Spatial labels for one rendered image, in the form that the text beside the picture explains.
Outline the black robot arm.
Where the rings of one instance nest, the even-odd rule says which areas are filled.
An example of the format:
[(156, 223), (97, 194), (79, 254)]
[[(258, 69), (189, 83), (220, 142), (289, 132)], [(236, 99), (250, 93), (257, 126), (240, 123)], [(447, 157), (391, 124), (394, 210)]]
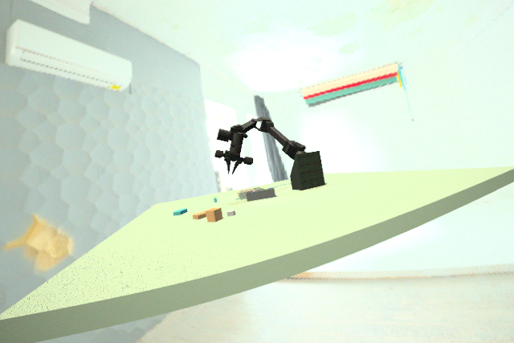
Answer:
[[(260, 128), (256, 127), (257, 122), (262, 120)], [(306, 146), (297, 141), (290, 141), (287, 139), (277, 128), (275, 128), (273, 121), (268, 117), (251, 118), (243, 125), (234, 125), (230, 127), (230, 131), (225, 129), (218, 129), (216, 140), (237, 142), (243, 145), (243, 138), (247, 138), (248, 132), (251, 129), (257, 129), (260, 132), (270, 133), (282, 146), (282, 150), (292, 159), (295, 160), (296, 154), (306, 153)]]

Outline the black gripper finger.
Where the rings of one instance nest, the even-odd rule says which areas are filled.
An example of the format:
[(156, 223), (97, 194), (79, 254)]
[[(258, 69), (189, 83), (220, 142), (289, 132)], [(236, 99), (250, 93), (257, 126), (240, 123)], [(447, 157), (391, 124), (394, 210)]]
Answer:
[(238, 165), (241, 165), (242, 163), (243, 163), (242, 161), (236, 161), (236, 162), (235, 162), (235, 165), (234, 165), (234, 168), (233, 168), (233, 170), (232, 170), (232, 174), (231, 174), (231, 175), (233, 175), (233, 173), (235, 172), (235, 170), (236, 170), (236, 168), (238, 167)]
[(229, 158), (224, 158), (224, 161), (226, 162), (226, 166), (227, 166), (227, 173), (229, 174), (229, 172), (230, 172), (230, 161), (231, 161), (231, 159), (229, 159)]

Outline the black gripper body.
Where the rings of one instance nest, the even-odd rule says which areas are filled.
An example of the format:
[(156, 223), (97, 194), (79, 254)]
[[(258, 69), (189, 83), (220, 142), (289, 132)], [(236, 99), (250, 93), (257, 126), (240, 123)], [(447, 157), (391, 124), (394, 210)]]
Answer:
[(217, 157), (217, 158), (224, 157), (224, 158), (234, 159), (236, 161), (243, 161), (243, 163), (246, 165), (253, 164), (252, 157), (240, 157), (241, 149), (242, 149), (242, 144), (237, 143), (237, 142), (231, 142), (229, 154), (224, 153), (224, 151), (222, 151), (222, 150), (215, 150), (214, 157)]

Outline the teal rectangular block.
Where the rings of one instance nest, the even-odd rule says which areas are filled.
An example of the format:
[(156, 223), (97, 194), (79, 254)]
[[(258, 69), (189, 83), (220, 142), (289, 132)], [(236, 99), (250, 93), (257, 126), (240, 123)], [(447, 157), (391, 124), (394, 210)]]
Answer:
[(173, 215), (182, 215), (182, 214), (184, 214), (186, 212), (187, 212), (187, 208), (180, 209), (180, 210), (177, 210), (177, 211), (173, 212)]

